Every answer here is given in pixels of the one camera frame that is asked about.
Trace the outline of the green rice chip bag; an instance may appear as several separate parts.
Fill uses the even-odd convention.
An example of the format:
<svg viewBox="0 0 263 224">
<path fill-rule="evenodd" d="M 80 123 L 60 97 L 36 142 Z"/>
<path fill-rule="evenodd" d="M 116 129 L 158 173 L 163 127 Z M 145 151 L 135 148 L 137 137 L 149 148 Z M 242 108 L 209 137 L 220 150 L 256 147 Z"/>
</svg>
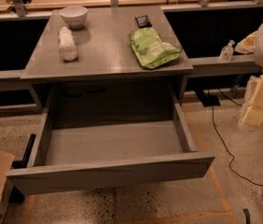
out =
<svg viewBox="0 0 263 224">
<path fill-rule="evenodd" d="M 131 48 L 140 65 L 145 69 L 155 69 L 177 59 L 182 47 L 164 42 L 153 28 L 139 28 L 129 34 Z"/>
</svg>

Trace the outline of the grey cabinet with counter top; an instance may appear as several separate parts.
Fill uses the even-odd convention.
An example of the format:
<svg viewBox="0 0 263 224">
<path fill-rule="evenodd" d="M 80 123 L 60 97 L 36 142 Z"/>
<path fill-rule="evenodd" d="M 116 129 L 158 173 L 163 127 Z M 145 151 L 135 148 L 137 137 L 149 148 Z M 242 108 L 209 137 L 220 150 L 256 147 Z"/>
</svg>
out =
<svg viewBox="0 0 263 224">
<path fill-rule="evenodd" d="M 65 23 L 59 13 L 51 15 L 22 76 L 51 87 L 43 112 L 46 127 L 183 123 L 182 86 L 193 67 L 184 52 L 154 69 L 140 65 L 130 35 L 142 14 L 152 20 L 163 47 L 177 46 L 171 25 L 158 7 L 92 8 L 86 24 L 73 32 L 77 56 L 67 62 L 57 41 Z"/>
</svg>

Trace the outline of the open grey top drawer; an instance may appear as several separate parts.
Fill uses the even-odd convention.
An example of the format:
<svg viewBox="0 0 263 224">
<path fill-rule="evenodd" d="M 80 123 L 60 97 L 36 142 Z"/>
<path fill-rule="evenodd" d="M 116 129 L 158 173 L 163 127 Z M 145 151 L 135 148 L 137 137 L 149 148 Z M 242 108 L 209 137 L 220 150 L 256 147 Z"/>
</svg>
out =
<svg viewBox="0 0 263 224">
<path fill-rule="evenodd" d="M 214 158 L 196 149 L 167 84 L 54 87 L 26 167 L 7 178 L 25 195 L 114 188 L 203 177 Z"/>
</svg>

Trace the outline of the small black snack packet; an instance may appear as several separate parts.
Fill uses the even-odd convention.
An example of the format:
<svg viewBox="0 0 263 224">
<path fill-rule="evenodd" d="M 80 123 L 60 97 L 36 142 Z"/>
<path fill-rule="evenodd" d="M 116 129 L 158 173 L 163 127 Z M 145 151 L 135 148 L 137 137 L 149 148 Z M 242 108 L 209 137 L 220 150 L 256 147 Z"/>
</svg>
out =
<svg viewBox="0 0 263 224">
<path fill-rule="evenodd" d="M 146 15 L 138 16 L 135 18 L 139 28 L 151 27 L 152 24 Z"/>
</svg>

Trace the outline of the white ceramic bowl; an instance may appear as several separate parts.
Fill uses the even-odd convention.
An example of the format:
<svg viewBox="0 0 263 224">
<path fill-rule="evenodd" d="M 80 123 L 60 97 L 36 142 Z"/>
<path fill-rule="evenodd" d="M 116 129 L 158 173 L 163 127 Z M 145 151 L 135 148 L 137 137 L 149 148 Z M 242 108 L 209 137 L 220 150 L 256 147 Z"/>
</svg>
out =
<svg viewBox="0 0 263 224">
<path fill-rule="evenodd" d="M 82 6 L 65 7 L 60 10 L 60 16 L 71 28 L 80 28 L 84 25 L 88 10 Z"/>
</svg>

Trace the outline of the white plastic bottle lying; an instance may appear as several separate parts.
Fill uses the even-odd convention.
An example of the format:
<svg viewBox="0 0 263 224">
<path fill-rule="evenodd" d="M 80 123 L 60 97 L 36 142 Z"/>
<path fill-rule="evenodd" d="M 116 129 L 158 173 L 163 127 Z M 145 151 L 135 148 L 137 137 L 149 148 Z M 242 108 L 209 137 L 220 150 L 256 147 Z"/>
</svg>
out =
<svg viewBox="0 0 263 224">
<path fill-rule="evenodd" d="M 61 57 L 67 61 L 73 61 L 77 58 L 76 42 L 72 32 L 67 27 L 63 27 L 58 33 L 58 45 Z"/>
</svg>

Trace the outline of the black base bracket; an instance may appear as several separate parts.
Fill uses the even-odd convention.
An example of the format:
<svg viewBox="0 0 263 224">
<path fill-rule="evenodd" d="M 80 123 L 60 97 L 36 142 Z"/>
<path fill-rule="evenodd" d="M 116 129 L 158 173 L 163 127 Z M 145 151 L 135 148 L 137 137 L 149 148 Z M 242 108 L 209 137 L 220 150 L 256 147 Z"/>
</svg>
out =
<svg viewBox="0 0 263 224">
<path fill-rule="evenodd" d="M 205 93 L 204 90 L 195 90 L 195 93 L 204 107 L 220 106 L 219 99 L 216 95 L 212 95 L 210 92 Z"/>
</svg>

